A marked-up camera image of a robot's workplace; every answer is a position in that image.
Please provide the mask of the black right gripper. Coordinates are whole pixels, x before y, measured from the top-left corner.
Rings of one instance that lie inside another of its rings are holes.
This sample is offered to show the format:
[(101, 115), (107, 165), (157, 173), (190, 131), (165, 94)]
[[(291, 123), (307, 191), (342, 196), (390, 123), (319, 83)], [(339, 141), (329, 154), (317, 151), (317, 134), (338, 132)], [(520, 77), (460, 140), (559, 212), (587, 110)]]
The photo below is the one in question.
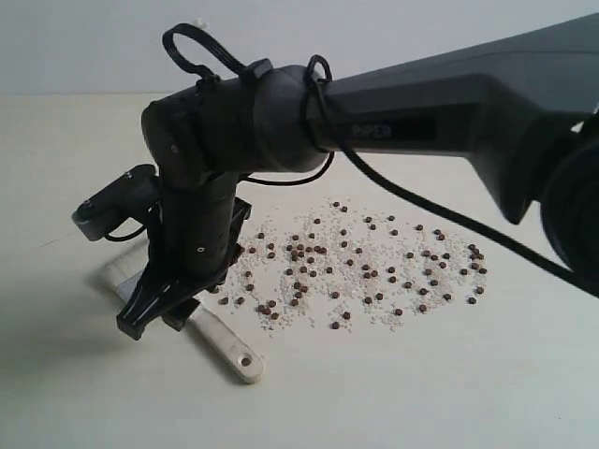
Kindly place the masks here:
[(239, 175), (216, 173), (196, 185), (160, 176), (162, 249), (158, 268), (147, 266), (116, 318), (140, 340), (161, 319), (181, 331), (197, 309), (195, 294), (220, 283), (234, 258), (231, 226)]

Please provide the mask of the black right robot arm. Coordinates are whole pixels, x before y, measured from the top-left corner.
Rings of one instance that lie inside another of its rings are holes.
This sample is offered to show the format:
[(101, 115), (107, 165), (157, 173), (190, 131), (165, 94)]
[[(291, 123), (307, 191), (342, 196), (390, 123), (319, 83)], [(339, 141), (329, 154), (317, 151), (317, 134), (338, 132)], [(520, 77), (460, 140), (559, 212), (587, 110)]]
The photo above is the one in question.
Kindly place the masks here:
[[(162, 44), (197, 83), (141, 115), (158, 200), (146, 223), (148, 265), (116, 319), (130, 338), (156, 318), (181, 326), (195, 295), (225, 278), (239, 182), (307, 172), (335, 152), (385, 191), (597, 294), (596, 15), (339, 80), (320, 55), (307, 65), (244, 65), (188, 23)], [(508, 222), (540, 204), (558, 261), (389, 181), (364, 152), (469, 160)]]

